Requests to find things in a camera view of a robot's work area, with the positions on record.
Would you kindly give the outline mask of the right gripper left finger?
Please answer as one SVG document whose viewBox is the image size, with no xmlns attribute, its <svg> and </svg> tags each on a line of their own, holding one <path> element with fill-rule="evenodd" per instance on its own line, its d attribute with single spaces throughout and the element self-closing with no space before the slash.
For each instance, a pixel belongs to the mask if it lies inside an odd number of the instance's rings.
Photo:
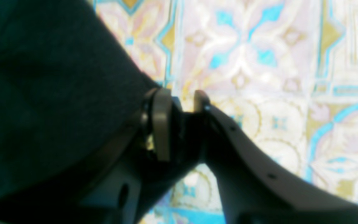
<svg viewBox="0 0 358 224">
<path fill-rule="evenodd" d="M 154 88 L 111 139 L 50 179 L 0 199 L 3 224 L 132 224 L 143 180 L 175 161 L 175 104 Z"/>
</svg>

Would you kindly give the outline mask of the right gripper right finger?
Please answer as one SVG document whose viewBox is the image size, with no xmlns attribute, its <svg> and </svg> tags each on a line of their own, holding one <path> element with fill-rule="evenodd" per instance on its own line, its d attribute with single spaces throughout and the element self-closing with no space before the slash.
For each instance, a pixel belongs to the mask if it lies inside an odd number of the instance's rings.
<svg viewBox="0 0 358 224">
<path fill-rule="evenodd" d="M 216 177 L 227 224 L 358 224 L 358 205 L 312 186 L 262 152 L 237 123 L 195 91 L 201 159 Z"/>
</svg>

